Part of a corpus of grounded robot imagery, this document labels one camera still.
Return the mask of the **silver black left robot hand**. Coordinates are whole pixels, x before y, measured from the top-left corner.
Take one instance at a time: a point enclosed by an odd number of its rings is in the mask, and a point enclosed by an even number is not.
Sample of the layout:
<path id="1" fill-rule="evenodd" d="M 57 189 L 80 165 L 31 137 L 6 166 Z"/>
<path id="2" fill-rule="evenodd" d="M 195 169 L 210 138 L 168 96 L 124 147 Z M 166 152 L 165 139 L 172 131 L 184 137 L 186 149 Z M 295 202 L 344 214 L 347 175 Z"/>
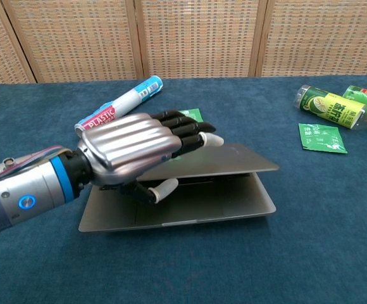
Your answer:
<path id="1" fill-rule="evenodd" d="M 89 164 L 90 183 L 115 187 L 145 205 L 157 205 L 178 186 L 176 178 L 144 187 L 138 177 L 171 159 L 203 147 L 220 147 L 222 137 L 208 122 L 180 111 L 136 113 L 82 133 L 78 150 Z"/>

